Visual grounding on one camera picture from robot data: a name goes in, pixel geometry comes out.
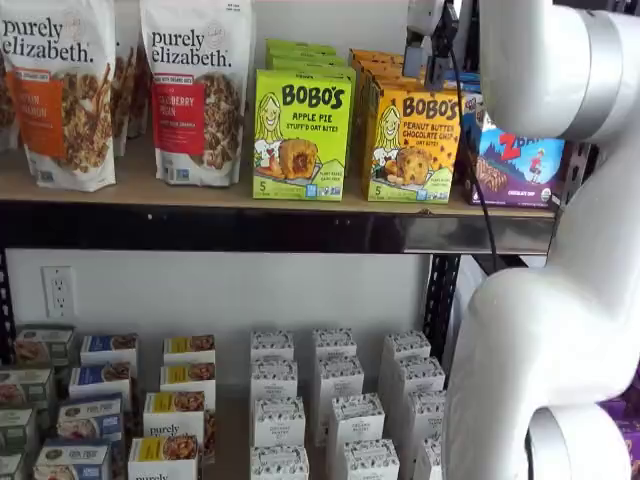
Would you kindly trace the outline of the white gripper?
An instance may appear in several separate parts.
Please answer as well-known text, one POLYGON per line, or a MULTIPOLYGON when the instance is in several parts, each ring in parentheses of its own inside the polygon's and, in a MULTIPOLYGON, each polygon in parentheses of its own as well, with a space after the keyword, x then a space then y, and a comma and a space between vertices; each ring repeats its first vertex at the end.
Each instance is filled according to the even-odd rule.
MULTIPOLYGON (((441 0, 409 0, 407 11, 407 41, 403 60, 404 76, 420 76, 423 65, 425 37, 431 38, 441 18, 441 0)), ((426 90, 444 88, 447 58, 430 55, 427 59, 424 86, 426 90)))

